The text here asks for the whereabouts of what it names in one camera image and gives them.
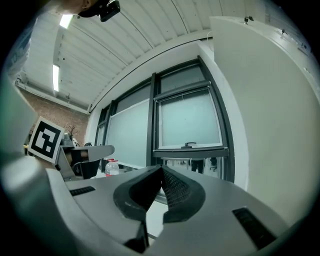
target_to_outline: window handle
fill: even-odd
[[[182,149],[192,149],[192,146],[189,146],[188,144],[197,144],[196,142],[187,142],[186,144],[184,144],[184,146],[182,146]]]

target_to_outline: white ceiling panel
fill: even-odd
[[[198,13],[193,0],[173,0],[173,3],[183,14],[182,20],[184,24],[187,23],[189,33],[203,30],[200,20],[200,15],[202,14]]]
[[[119,2],[121,12],[107,22],[97,16],[75,15],[68,29],[59,26],[61,15],[41,15],[24,66],[29,82],[86,110],[141,63],[172,47],[205,38],[210,16],[258,15],[263,22],[299,33],[282,10],[263,0]],[[53,91],[53,64],[60,66],[58,93]]]
[[[45,13],[38,17],[31,36],[29,57],[23,67],[39,88],[52,91],[52,59],[60,17]]]

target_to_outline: black window frame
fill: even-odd
[[[205,80],[195,82],[192,84],[184,85],[169,91],[161,93],[161,78],[174,75],[175,73],[185,71],[194,67],[200,67]],[[192,59],[184,63],[172,66],[159,73],[153,73],[151,77],[140,82],[133,88],[123,93],[118,98],[111,101],[111,103],[101,111],[99,124],[96,131],[96,139],[98,138],[99,128],[104,125],[104,133],[102,144],[106,143],[106,136],[110,117],[113,116],[117,111],[118,103],[128,96],[138,92],[146,86],[150,85],[150,96],[149,96],[149,109],[148,109],[148,120],[147,120],[147,144],[146,144],[146,166],[154,166],[157,164],[163,164],[161,158],[218,158],[223,157],[224,161],[224,172],[223,179],[229,182],[235,182],[235,153],[233,136],[230,126],[230,121],[222,99],[221,93],[218,86],[205,65],[204,61],[200,56],[197,59]],[[197,148],[173,148],[173,149],[157,149],[157,105],[160,100],[172,96],[178,96],[186,92],[193,92],[199,89],[208,88],[212,97],[216,114],[219,122],[219,128],[221,132],[222,145],[215,147],[197,147]],[[104,120],[103,111],[108,111]]]

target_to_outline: brick wall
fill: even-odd
[[[19,89],[39,116],[63,127],[66,131],[70,129],[69,126],[75,126],[73,137],[78,141],[80,146],[84,145],[89,115],[38,97],[24,89]],[[33,132],[34,127],[35,125],[31,128],[30,133]]]

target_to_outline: black slot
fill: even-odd
[[[232,212],[258,250],[276,240],[276,237],[247,208],[239,208]]]
[[[86,187],[70,190],[70,193],[74,197],[74,196],[82,195],[91,191],[95,191],[95,188],[92,186],[86,186]]]

